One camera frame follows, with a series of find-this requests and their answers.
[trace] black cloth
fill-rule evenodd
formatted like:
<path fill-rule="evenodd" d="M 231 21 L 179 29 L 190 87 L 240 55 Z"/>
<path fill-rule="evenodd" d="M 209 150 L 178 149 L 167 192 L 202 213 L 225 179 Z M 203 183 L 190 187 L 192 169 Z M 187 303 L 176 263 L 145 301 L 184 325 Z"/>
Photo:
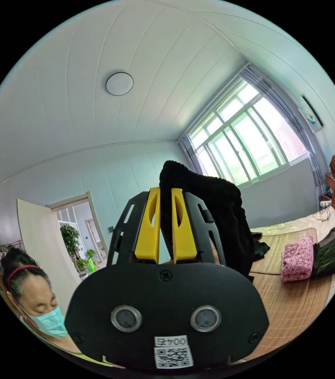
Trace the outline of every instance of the black cloth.
<path fill-rule="evenodd" d="M 254 262 L 255 262 L 265 257 L 265 254 L 270 249 L 270 246 L 266 244 L 265 242 L 259 241 L 260 238 L 262 237 L 262 233 L 253 232 L 252 236 L 254 239 Z"/>
<path fill-rule="evenodd" d="M 173 258 L 171 189 L 181 188 L 206 204 L 219 231 L 226 265 L 252 280 L 248 274 L 254 261 L 255 244 L 241 207 L 240 190 L 224 179 L 196 174 L 174 161 L 165 162 L 160 188 L 161 230 L 170 257 Z"/>
<path fill-rule="evenodd" d="M 312 278 L 324 278 L 335 273 L 335 228 L 314 245 Z"/>

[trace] qr code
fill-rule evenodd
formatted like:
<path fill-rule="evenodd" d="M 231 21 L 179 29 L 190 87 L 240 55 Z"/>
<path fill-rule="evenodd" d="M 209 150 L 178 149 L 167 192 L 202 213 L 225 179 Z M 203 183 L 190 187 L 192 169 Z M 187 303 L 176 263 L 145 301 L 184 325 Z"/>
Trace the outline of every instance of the qr code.
<path fill-rule="evenodd" d="M 193 365 L 190 348 L 188 346 L 154 348 L 157 368 L 173 369 Z"/>

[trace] round ceiling lamp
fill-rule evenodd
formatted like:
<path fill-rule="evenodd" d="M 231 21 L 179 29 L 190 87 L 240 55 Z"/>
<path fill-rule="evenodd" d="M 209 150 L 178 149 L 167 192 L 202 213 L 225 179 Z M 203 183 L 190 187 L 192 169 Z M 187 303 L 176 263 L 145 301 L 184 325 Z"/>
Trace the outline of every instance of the round ceiling lamp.
<path fill-rule="evenodd" d="M 117 72 L 111 75 L 105 84 L 105 88 L 111 95 L 122 96 L 127 94 L 133 87 L 132 76 L 126 72 Z"/>

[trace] gray curtain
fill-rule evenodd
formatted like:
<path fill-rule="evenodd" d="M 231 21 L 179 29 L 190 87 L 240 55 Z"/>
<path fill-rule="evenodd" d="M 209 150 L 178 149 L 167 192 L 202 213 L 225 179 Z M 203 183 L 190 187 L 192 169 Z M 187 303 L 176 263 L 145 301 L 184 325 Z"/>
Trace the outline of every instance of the gray curtain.
<path fill-rule="evenodd" d="M 206 175 L 205 171 L 203 170 L 200 159 L 198 157 L 198 154 L 196 153 L 194 146 L 192 145 L 192 142 L 190 140 L 190 137 L 187 135 L 187 133 L 185 133 L 178 140 L 178 143 L 179 143 L 179 146 L 181 146 L 188 161 L 191 162 L 195 171 L 200 175 Z"/>
<path fill-rule="evenodd" d="M 303 145 L 307 149 L 310 155 L 310 162 L 312 166 L 312 172 L 315 180 L 315 188 L 318 199 L 321 195 L 326 193 L 325 178 L 320 170 L 318 160 L 315 156 L 315 151 L 312 147 L 310 139 L 306 134 L 303 126 L 290 107 L 284 102 L 277 91 L 272 85 L 263 78 L 257 69 L 253 66 L 247 66 L 244 68 L 240 77 L 243 78 L 248 84 L 254 87 L 266 100 L 268 100 L 276 110 L 282 115 L 286 122 L 291 126 L 294 132 L 297 134 Z"/>

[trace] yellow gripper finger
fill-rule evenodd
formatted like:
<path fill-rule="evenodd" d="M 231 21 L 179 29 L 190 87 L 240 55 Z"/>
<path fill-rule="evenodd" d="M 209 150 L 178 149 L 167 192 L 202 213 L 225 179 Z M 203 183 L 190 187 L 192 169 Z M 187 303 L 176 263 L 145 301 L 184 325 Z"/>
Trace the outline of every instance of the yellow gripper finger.
<path fill-rule="evenodd" d="M 160 199 L 160 187 L 151 188 L 135 249 L 137 259 L 155 261 L 157 264 L 160 255 Z"/>
<path fill-rule="evenodd" d="M 196 258 L 197 251 L 182 189 L 171 189 L 171 208 L 174 263 L 193 260 Z"/>

